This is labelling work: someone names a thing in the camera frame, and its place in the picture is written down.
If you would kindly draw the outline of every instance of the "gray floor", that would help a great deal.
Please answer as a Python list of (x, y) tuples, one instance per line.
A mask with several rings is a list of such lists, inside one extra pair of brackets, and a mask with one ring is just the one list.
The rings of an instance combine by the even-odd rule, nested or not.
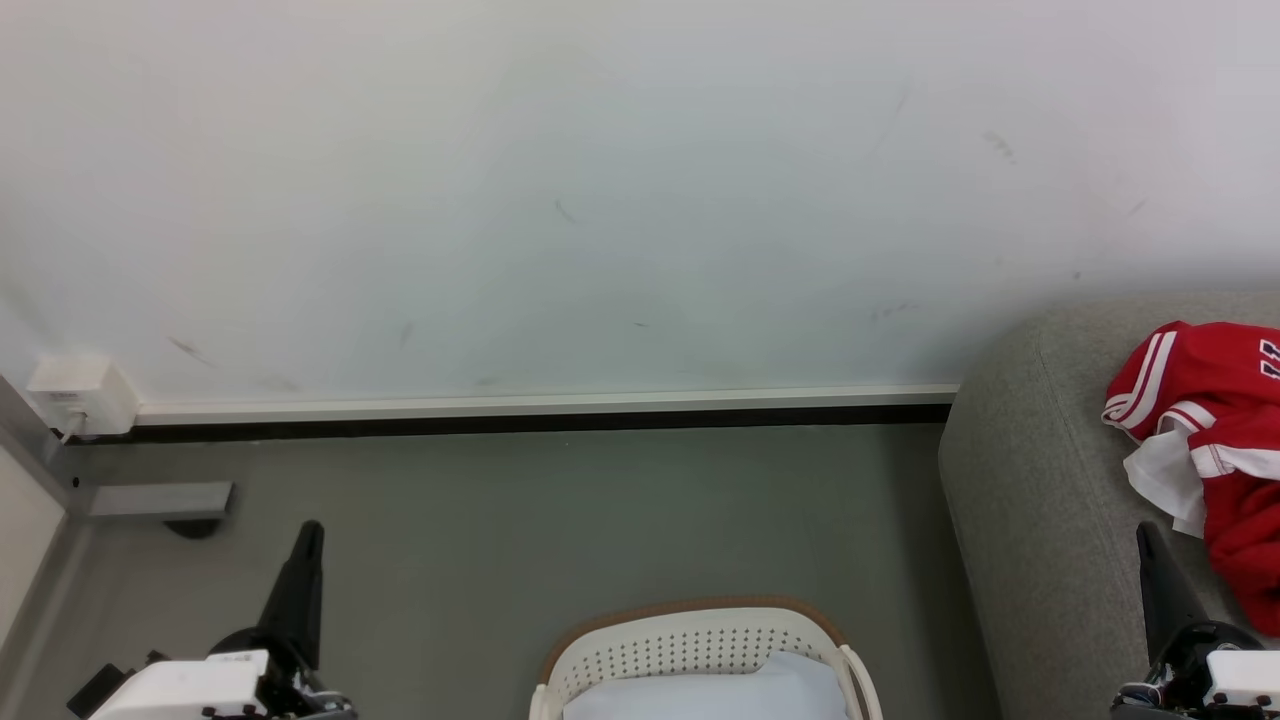
[(233, 478), (218, 536), (88, 528), (23, 719), (102, 662), (201, 656), (252, 624), (298, 525), (328, 529), (323, 676), (362, 716), (517, 720), (571, 625), (785, 593), (863, 656), (886, 716), (998, 715), (938, 486), (941, 427), (365, 438), (92, 448), (106, 483)]

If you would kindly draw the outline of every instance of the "red clothing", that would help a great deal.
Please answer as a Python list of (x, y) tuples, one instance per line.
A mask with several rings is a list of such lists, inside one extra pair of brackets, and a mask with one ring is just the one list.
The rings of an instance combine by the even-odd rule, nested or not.
[(1107, 388), (1103, 421), (1144, 441), (1162, 420), (1203, 480), (1204, 543), (1253, 625), (1280, 635), (1280, 329), (1176, 322)]

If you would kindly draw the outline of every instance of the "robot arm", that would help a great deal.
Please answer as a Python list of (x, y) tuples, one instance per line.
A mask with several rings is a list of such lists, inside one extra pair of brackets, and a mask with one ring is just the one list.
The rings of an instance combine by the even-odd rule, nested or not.
[(316, 676), (324, 528), (305, 523), (257, 625), (232, 633), (209, 657), (152, 652), (140, 671), (102, 667), (67, 703), (82, 720), (356, 720), (355, 706)]
[(1151, 670), (1120, 688), (1112, 720), (1280, 717), (1280, 652), (1206, 616), (1153, 523), (1138, 525), (1138, 550)]

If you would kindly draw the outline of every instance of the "white fabric in basket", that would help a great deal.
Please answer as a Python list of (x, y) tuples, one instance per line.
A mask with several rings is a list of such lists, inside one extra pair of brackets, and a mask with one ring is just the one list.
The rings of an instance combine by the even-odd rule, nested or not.
[(605, 680), (564, 706), (564, 720), (847, 720), (831, 666), (774, 652), (749, 675)]

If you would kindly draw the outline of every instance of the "white cloth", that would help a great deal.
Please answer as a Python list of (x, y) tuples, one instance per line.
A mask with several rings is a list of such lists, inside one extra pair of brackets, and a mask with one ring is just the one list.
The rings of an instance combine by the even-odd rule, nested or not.
[(1187, 438), (1194, 432), (1196, 428), (1166, 415), (1157, 434), (1125, 457), (1124, 469), (1138, 495), (1174, 516), (1175, 530), (1203, 538), (1204, 482), (1187, 447)]
[(564, 720), (847, 720), (831, 666), (774, 652), (749, 675), (605, 680), (564, 706)]

